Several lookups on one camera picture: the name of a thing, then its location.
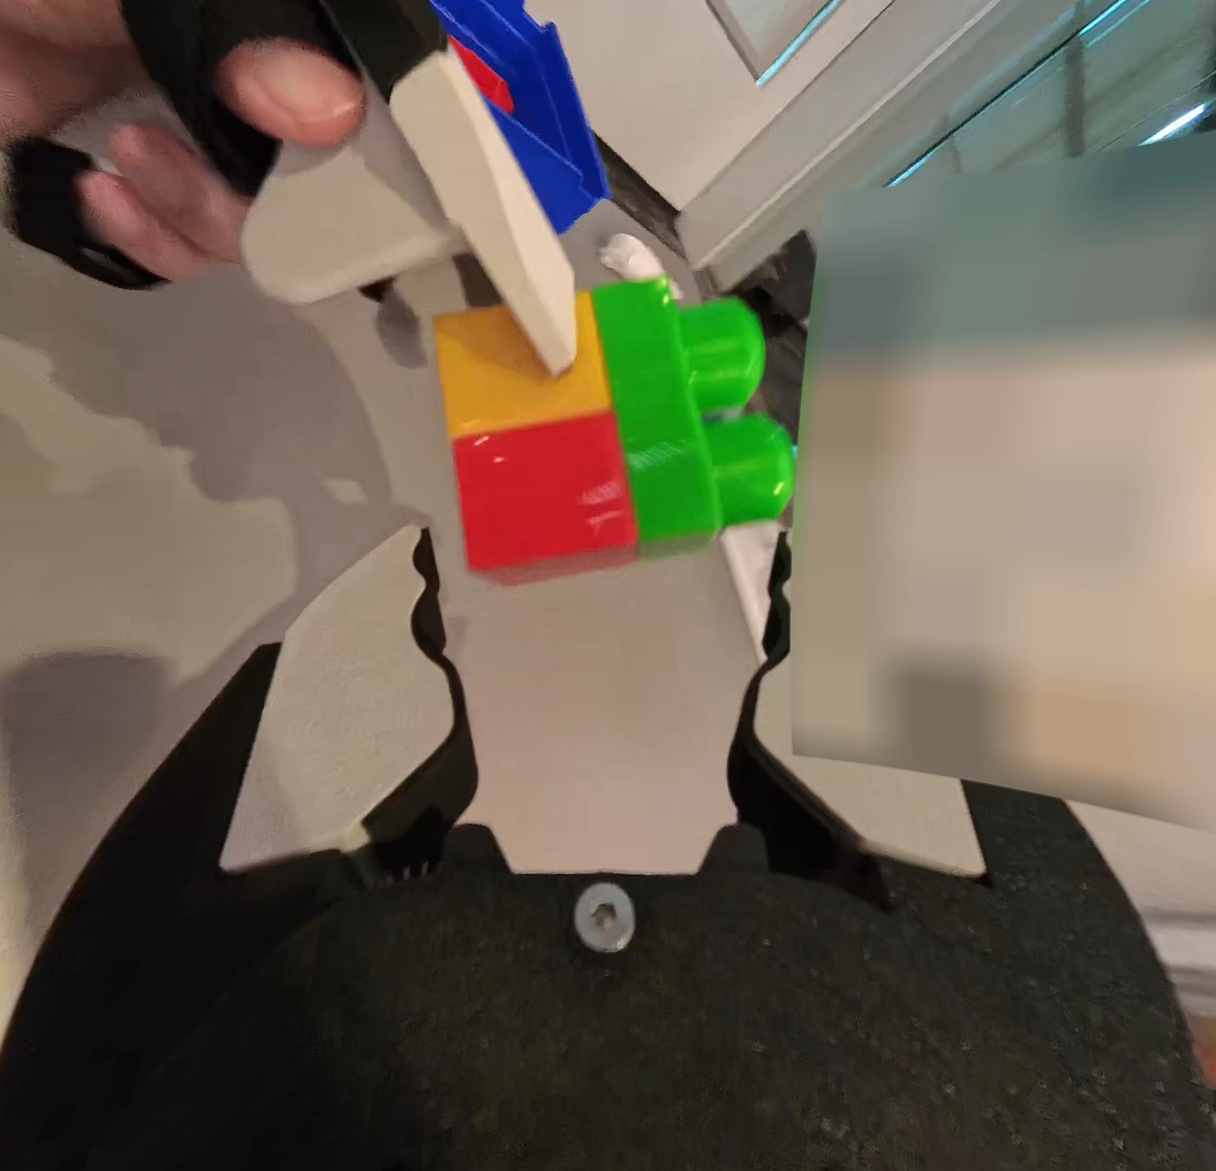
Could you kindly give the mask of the blue storage bin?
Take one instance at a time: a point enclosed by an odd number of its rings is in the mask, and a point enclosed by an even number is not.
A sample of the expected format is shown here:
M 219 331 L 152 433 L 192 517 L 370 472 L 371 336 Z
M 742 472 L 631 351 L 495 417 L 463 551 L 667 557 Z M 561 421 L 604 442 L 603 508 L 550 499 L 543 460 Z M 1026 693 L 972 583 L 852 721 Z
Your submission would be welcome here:
M 510 85 L 513 114 L 492 116 L 556 234 L 607 199 L 600 145 L 585 121 L 557 28 L 525 0 L 430 0 L 448 35 L 475 49 Z

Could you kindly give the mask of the person's left hand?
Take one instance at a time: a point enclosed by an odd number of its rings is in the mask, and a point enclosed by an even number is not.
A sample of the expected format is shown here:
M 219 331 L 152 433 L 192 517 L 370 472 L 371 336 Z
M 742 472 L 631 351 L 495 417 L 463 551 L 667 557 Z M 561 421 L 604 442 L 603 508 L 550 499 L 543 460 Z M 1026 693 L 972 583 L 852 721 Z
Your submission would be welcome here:
M 3 145 L 52 135 L 135 85 L 145 66 L 120 0 L 0 0 Z M 216 70 L 224 106 L 291 145 L 332 148 L 359 129 L 363 85 L 319 48 L 256 39 Z M 151 125 L 114 127 L 114 171 L 77 175 L 87 234 L 163 281 L 239 260 L 246 199 L 212 163 Z

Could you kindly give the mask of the pile of mega blocks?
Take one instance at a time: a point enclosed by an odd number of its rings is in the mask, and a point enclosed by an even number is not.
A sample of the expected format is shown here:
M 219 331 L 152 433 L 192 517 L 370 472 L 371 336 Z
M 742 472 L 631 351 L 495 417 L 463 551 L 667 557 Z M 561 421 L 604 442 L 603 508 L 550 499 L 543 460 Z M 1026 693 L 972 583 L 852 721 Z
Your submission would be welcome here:
M 462 57 L 477 92 L 503 114 L 513 114 L 513 95 L 507 81 L 492 63 L 486 63 L 475 49 L 462 43 L 455 35 L 450 35 L 450 48 Z

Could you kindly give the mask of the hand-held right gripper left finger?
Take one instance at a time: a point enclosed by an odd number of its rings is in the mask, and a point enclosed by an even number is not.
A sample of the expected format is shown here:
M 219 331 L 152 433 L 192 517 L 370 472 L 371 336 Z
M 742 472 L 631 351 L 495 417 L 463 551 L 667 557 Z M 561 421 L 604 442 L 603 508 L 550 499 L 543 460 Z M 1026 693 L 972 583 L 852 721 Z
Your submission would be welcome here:
M 425 526 L 341 571 L 281 644 L 219 865 L 371 845 L 392 873 L 439 859 L 477 791 Z

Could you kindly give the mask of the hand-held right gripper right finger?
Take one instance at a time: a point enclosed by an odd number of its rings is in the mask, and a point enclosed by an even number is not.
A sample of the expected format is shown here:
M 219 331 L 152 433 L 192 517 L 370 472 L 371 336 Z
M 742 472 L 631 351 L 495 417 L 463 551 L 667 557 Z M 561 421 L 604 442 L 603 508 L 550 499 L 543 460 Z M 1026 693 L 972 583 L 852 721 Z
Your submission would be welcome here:
M 983 876 L 957 780 L 795 752 L 786 532 L 777 525 L 731 529 L 731 573 L 757 650 L 731 743 L 731 800 L 739 819 L 766 836 L 770 863 L 843 879 L 882 858 Z

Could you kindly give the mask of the glass window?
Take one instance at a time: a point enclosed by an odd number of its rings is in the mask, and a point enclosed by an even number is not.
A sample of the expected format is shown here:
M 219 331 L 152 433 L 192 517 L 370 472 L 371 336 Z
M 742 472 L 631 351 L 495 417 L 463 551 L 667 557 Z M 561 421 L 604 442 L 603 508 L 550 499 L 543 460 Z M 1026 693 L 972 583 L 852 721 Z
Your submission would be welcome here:
M 1056 43 L 1126 0 L 890 0 L 871 21 L 832 17 L 770 82 L 799 92 L 679 213 L 693 268 L 736 282 L 828 199 L 886 182 Z

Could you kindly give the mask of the red mega block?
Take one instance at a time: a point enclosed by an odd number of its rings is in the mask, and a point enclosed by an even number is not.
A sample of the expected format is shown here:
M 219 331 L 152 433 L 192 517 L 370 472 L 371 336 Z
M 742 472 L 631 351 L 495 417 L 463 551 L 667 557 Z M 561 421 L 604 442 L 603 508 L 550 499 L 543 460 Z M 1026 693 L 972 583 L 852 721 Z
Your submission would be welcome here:
M 631 478 L 610 410 L 452 439 L 463 557 L 503 585 L 639 560 Z

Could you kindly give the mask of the yellow mega block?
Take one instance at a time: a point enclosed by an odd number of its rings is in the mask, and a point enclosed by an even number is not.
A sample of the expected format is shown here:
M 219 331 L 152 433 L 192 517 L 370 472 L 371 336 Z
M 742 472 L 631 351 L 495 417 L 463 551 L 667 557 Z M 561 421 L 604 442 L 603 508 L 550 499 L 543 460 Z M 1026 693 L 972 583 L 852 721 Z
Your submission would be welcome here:
M 467 439 L 610 410 L 610 382 L 588 290 L 575 303 L 577 351 L 550 375 L 506 306 L 439 314 L 434 342 L 448 435 Z

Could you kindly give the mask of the white cloth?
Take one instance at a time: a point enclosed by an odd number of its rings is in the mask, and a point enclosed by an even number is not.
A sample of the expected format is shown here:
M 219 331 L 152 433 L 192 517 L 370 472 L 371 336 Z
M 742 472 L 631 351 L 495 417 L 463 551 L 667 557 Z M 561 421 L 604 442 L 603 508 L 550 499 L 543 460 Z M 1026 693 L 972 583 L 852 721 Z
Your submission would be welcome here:
M 600 247 L 600 265 L 627 282 L 657 281 L 667 274 L 657 252 L 631 234 L 616 234 Z

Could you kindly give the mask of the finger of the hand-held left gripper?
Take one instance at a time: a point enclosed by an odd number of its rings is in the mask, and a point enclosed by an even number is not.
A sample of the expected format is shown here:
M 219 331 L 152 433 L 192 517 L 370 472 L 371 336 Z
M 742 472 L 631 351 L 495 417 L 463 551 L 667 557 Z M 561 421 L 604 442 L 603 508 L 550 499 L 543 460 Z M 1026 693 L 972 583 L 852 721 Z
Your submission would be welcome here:
M 282 145 L 239 239 L 246 274 L 273 299 L 319 299 L 473 256 L 385 102 L 328 150 Z
M 462 57 L 445 48 L 388 95 L 388 114 L 452 231 L 552 378 L 577 356 L 568 256 Z

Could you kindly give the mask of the green mega block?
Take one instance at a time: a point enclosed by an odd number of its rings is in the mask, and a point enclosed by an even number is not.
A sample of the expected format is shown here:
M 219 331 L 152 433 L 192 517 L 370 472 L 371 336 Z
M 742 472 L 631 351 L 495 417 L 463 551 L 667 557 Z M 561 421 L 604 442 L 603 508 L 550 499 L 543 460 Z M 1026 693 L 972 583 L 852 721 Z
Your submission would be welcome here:
M 679 306 L 668 277 L 591 290 L 641 548 L 674 551 L 777 521 L 797 449 L 749 413 L 766 336 L 747 303 Z

